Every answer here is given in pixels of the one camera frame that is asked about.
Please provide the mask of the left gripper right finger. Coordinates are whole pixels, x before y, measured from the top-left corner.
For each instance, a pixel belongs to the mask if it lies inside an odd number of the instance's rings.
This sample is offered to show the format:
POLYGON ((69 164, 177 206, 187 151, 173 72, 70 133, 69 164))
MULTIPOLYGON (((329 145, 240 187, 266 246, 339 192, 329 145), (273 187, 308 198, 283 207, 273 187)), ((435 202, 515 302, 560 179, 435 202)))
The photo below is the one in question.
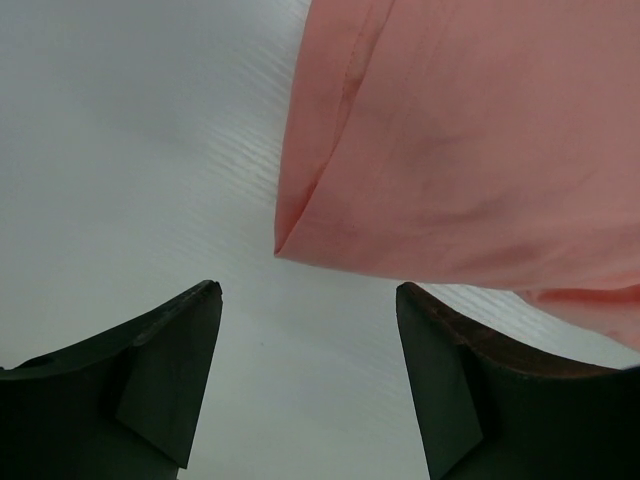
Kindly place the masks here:
POLYGON ((396 316, 431 478, 638 477, 637 368, 528 346, 412 283, 396 316))

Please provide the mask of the pink t shirt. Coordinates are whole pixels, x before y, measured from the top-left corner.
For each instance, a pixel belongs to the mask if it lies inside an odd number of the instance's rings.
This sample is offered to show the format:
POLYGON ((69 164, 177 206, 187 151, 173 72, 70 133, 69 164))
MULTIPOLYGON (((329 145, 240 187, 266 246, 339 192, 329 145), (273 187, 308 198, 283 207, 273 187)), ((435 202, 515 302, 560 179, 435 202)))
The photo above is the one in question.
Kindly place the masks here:
POLYGON ((639 345, 639 5, 315 1, 275 254, 639 345))

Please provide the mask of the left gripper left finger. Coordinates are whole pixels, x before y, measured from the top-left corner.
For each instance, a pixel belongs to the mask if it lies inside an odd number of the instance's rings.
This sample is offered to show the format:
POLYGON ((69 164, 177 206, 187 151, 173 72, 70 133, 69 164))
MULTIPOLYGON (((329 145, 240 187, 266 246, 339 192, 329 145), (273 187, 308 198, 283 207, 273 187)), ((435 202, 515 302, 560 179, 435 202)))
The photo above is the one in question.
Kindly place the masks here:
POLYGON ((222 314, 206 280, 1 373, 5 479, 175 479, 188 465, 222 314))

